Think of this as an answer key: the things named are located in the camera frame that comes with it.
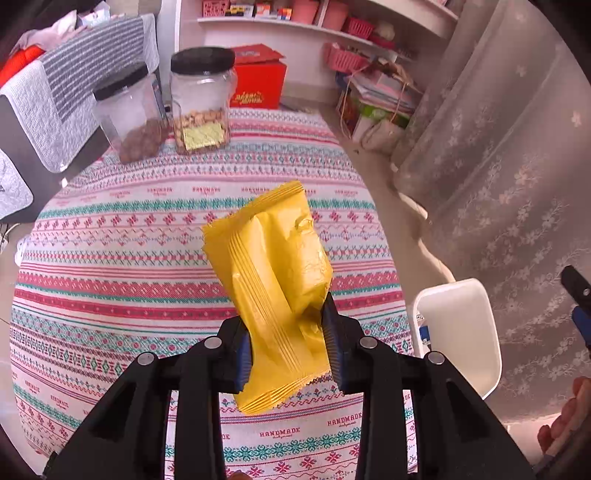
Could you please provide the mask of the right hand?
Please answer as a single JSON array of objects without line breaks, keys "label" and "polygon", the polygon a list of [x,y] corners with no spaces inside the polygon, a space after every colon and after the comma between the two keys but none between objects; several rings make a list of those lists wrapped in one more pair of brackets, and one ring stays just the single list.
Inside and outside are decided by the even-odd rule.
[{"label": "right hand", "polygon": [[580,389],[582,387],[589,386],[590,379],[588,377],[576,378],[572,385],[573,397],[571,397],[562,407],[560,415],[553,421],[551,425],[543,425],[539,429],[537,440],[543,453],[546,453],[553,442],[562,435],[571,418],[575,414]]}]

